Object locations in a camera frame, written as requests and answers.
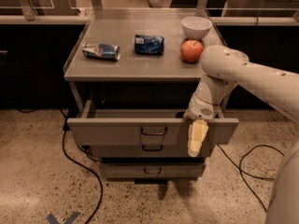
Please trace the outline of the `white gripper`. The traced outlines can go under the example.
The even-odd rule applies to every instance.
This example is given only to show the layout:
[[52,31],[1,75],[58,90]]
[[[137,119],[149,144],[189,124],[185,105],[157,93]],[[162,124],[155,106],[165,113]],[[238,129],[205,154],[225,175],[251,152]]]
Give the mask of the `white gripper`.
[[205,120],[214,119],[223,99],[236,87],[232,81],[202,75],[188,108],[183,114],[186,120],[195,120],[188,132],[188,155],[197,157],[208,132]]

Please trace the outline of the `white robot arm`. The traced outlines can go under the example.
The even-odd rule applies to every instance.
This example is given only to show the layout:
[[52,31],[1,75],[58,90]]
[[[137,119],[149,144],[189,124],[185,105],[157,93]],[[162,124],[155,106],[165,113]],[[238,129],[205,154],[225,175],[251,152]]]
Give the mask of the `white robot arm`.
[[[299,122],[298,74],[252,63],[245,53],[221,45],[207,47],[200,64],[203,75],[184,114],[186,119],[214,119],[226,94],[240,86]],[[265,224],[299,224],[299,141],[278,167]]]

